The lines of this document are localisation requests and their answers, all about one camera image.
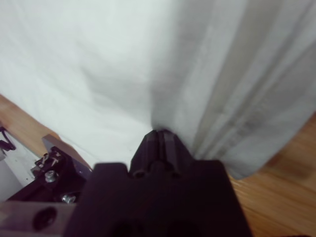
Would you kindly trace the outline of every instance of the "hole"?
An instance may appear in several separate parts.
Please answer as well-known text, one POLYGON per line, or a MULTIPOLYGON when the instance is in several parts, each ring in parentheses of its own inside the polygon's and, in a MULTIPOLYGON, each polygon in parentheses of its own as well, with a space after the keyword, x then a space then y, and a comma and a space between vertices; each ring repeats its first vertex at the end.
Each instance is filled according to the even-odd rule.
POLYGON ((141 179, 141 178, 144 178, 145 177, 145 172, 144 171, 136 171, 134 173, 134 177, 136 179, 141 179))
POLYGON ((175 221, 167 231, 167 237, 200 237, 198 227, 190 221, 175 221))
POLYGON ((116 225, 113 228, 112 237, 130 237, 133 234, 133 227, 126 223, 122 222, 116 225))
POLYGON ((55 207, 52 206, 39 211, 33 218, 34 230, 41 231, 47 228, 48 226, 54 223, 56 216, 57 210, 55 207))
POLYGON ((181 177, 181 175, 180 175, 179 173, 173 172, 173 173, 171 173, 171 177, 172 177, 173 179, 178 179, 178 178, 181 177))

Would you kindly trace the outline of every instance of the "wooden floor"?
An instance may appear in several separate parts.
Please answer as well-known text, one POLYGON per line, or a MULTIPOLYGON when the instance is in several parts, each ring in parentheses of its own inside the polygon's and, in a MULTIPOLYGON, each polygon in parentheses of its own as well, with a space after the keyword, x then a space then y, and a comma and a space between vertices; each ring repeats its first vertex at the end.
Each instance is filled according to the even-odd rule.
MULTIPOLYGON (((46 152, 41 138, 58 137, 0 96, 0 122, 35 154, 46 152)), ((316 237, 316 115, 260 172, 233 180, 256 237, 316 237)))

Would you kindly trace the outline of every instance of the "bolt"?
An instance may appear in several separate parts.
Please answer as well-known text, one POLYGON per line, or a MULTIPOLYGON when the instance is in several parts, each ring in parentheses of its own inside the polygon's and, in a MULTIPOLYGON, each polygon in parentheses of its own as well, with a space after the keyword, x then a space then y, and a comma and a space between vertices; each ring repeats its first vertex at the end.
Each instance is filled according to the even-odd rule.
POLYGON ((63 197, 61 198, 61 200, 67 204, 70 204, 70 203, 74 203, 75 200, 76 200, 76 196, 74 195, 68 195, 68 194, 65 194, 63 195, 63 197))
POLYGON ((50 170, 45 173, 45 181, 48 183, 52 183, 56 180, 56 174, 54 170, 50 170))

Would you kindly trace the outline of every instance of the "black cable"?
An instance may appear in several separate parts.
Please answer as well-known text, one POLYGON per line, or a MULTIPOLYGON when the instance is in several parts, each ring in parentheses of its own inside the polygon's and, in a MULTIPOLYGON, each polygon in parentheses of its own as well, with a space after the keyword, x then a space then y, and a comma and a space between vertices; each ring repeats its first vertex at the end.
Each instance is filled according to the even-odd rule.
POLYGON ((14 151, 16 149, 16 147, 15 147, 15 145, 13 145, 13 143, 7 137, 7 135, 5 133, 5 128, 0 127, 0 131, 3 135, 3 137, 6 139, 6 141, 0 140, 0 148, 2 148, 5 151, 10 151, 10 150, 14 151))

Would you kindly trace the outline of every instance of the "white curtain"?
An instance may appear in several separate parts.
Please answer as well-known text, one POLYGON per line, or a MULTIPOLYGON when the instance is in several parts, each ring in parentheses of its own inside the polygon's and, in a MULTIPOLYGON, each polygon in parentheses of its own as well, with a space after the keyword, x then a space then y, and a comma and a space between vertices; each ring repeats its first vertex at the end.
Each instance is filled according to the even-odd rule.
POLYGON ((90 164, 152 127, 235 177, 316 107, 313 0, 2 0, 0 93, 90 164))

